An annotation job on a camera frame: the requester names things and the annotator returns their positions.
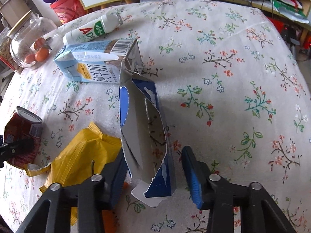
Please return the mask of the red box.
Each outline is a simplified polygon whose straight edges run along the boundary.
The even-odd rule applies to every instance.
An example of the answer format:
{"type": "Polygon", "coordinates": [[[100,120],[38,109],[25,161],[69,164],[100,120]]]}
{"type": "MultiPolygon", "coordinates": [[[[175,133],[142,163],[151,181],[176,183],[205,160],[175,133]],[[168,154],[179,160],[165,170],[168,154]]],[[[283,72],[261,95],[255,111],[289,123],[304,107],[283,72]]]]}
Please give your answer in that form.
{"type": "Polygon", "coordinates": [[[58,0],[50,5],[62,25],[87,14],[80,0],[58,0]]]}

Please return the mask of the yellow snack wrapper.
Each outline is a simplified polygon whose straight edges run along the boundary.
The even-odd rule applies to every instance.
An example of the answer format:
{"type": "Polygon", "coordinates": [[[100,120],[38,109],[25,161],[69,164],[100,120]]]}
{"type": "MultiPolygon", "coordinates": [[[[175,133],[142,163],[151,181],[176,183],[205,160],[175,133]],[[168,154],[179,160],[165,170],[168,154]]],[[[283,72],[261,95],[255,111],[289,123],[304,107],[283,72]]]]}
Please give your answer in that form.
{"type": "Polygon", "coordinates": [[[25,170],[29,177],[48,173],[45,184],[39,188],[44,193],[52,183],[74,186],[90,178],[92,173],[99,174],[106,164],[116,159],[120,149],[120,138],[102,133],[90,122],[52,162],[44,167],[29,163],[25,170]]]}

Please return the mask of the blue torn cardboard box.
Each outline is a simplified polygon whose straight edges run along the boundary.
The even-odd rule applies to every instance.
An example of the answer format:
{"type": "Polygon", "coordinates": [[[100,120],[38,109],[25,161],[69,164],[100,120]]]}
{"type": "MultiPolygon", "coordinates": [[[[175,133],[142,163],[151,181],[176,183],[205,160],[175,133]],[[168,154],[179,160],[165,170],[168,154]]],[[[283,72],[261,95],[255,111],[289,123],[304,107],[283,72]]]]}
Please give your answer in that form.
{"type": "Polygon", "coordinates": [[[132,196],[155,208],[173,195],[175,170],[156,85],[131,66],[123,61],[119,77],[122,149],[130,177],[138,181],[132,196]]]}

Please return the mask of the crushed red soda can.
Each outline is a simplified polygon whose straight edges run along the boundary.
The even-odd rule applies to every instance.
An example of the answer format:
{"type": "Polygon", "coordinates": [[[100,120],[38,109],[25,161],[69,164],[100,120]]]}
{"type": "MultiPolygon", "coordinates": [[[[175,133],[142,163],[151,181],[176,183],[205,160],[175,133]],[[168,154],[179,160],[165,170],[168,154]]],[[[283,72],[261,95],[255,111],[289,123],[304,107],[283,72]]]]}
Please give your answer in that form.
{"type": "MultiPolygon", "coordinates": [[[[33,161],[31,163],[33,163],[40,147],[42,132],[43,119],[31,111],[17,106],[4,128],[4,142],[15,142],[23,138],[32,138],[33,152],[31,153],[31,158],[33,161]]],[[[30,164],[25,163],[20,157],[15,157],[7,162],[19,169],[24,169],[30,164]]]]}

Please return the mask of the plastic jar with snacks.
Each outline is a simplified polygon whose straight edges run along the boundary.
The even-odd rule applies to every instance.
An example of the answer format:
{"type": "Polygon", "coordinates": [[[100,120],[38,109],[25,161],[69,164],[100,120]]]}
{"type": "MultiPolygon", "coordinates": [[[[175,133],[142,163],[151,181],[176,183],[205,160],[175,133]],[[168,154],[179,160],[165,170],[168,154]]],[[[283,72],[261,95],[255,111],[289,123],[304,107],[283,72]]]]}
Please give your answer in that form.
{"type": "Polygon", "coordinates": [[[10,54],[10,43],[12,40],[7,36],[9,32],[10,29],[8,27],[1,31],[1,61],[14,72],[17,72],[18,66],[10,54]]]}

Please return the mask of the glass jar with oranges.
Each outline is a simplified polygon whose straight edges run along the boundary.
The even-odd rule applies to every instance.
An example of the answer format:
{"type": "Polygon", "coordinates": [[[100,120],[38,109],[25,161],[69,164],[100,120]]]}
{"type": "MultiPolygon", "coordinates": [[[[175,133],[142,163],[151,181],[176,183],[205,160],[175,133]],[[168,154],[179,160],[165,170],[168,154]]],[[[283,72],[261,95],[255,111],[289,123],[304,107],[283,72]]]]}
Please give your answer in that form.
{"type": "Polygon", "coordinates": [[[54,55],[61,36],[48,18],[28,11],[9,31],[10,54],[21,68],[37,68],[54,55]]]}

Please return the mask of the floral tablecloth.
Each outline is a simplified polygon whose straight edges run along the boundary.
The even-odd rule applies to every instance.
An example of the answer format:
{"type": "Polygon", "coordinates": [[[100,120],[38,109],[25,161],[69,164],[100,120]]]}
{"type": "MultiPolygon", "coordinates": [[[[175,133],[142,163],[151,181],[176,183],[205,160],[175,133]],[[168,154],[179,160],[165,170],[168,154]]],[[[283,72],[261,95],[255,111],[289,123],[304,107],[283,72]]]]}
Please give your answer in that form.
{"type": "MultiPolygon", "coordinates": [[[[181,150],[228,181],[262,183],[296,232],[310,232],[310,82],[258,9],[202,0],[115,6],[60,27],[62,33],[120,14],[107,39],[137,40],[142,74],[156,84],[175,164],[176,190],[156,208],[130,186],[116,209],[118,232],[205,232],[208,211],[191,201],[181,150]]],[[[118,86],[70,82],[50,58],[15,74],[1,104],[1,133],[16,106],[46,125],[35,164],[44,166],[89,122],[120,137],[118,86]]],[[[1,215],[16,231],[41,196],[46,175],[1,169],[1,215]]]]}

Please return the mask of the light blue milk carton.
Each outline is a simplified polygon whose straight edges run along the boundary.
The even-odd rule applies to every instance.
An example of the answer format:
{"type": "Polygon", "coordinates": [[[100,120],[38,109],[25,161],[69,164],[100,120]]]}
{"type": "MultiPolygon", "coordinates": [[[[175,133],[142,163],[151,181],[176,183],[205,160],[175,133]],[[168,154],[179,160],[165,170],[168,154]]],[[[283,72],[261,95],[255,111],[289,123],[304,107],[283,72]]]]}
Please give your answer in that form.
{"type": "Polygon", "coordinates": [[[63,47],[54,62],[69,80],[119,83],[123,67],[136,73],[143,62],[136,39],[92,41],[63,47]]]}

